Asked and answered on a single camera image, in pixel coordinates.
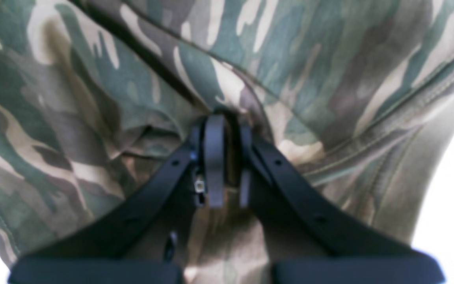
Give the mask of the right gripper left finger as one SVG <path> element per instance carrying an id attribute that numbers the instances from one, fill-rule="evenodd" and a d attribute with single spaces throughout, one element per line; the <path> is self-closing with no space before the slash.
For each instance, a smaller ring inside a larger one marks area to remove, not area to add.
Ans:
<path id="1" fill-rule="evenodd" d="M 10 284 L 181 284 L 174 258 L 195 210 L 221 208 L 225 117 L 201 118 L 159 171 L 115 210 L 18 260 Z"/>

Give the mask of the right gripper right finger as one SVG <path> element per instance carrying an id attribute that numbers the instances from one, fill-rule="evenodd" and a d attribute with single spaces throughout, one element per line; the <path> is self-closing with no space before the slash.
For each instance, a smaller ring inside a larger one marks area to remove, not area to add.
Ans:
<path id="1" fill-rule="evenodd" d="M 272 228 L 283 260 L 274 284 L 441 284 L 431 256 L 378 233 L 335 207 L 274 146 L 240 127 L 241 208 Z"/>

